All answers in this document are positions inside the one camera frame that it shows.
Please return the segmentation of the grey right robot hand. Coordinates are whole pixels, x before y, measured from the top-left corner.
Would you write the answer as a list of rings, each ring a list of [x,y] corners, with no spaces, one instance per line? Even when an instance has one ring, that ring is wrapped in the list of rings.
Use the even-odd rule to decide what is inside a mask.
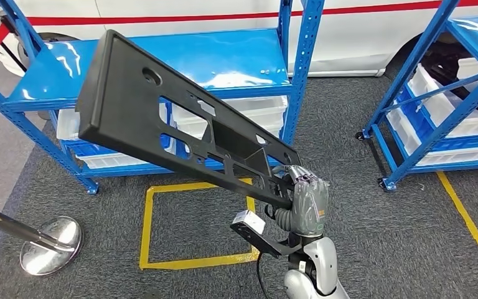
[[[294,186],[291,208],[274,211],[277,225],[301,237],[321,236],[326,223],[329,183],[299,165],[277,166],[272,173],[290,177]]]

